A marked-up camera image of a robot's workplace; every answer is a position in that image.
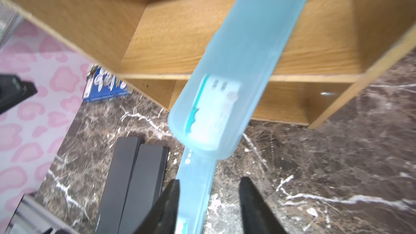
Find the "teal pencil case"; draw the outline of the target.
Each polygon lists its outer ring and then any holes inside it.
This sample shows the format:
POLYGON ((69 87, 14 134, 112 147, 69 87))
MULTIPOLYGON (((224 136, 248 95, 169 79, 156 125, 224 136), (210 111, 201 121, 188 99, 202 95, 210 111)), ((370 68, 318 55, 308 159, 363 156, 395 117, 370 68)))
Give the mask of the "teal pencil case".
POLYGON ((216 166, 216 159, 184 149, 176 177, 180 195, 175 233, 202 233, 216 166))
POLYGON ((236 0, 169 113, 185 147, 233 154, 306 1, 236 0))

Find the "black pencil case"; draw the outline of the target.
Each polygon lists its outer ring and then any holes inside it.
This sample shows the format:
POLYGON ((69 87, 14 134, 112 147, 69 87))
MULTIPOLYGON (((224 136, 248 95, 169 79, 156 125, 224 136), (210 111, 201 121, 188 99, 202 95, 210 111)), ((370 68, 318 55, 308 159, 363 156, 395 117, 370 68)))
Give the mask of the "black pencil case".
POLYGON ((158 200, 168 156, 168 147, 140 145, 118 233, 134 233, 158 200))
POLYGON ((95 234, 117 234, 140 145, 140 137, 117 139, 94 227, 95 234))

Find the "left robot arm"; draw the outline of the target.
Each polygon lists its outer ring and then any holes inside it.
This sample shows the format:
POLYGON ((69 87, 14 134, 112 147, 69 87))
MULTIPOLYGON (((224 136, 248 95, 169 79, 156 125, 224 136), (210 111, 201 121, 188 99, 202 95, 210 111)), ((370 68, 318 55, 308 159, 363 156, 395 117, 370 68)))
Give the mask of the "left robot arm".
POLYGON ((37 94, 35 85, 14 74, 1 74, 1 114, 37 94))

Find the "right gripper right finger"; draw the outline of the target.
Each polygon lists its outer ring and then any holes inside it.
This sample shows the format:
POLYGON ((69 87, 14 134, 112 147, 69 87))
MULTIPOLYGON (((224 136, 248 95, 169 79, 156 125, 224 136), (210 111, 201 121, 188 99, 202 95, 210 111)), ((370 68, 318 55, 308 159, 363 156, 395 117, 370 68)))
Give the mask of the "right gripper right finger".
POLYGON ((240 211, 245 234, 286 234, 249 177, 239 183, 240 211))

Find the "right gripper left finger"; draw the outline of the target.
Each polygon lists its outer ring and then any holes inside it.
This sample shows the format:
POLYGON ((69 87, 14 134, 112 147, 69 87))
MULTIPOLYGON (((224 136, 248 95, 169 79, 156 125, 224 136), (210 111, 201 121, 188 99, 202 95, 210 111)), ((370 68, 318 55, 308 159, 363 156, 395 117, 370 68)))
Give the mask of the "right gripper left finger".
POLYGON ((180 197, 180 180, 171 180, 134 234, 174 234, 180 197))

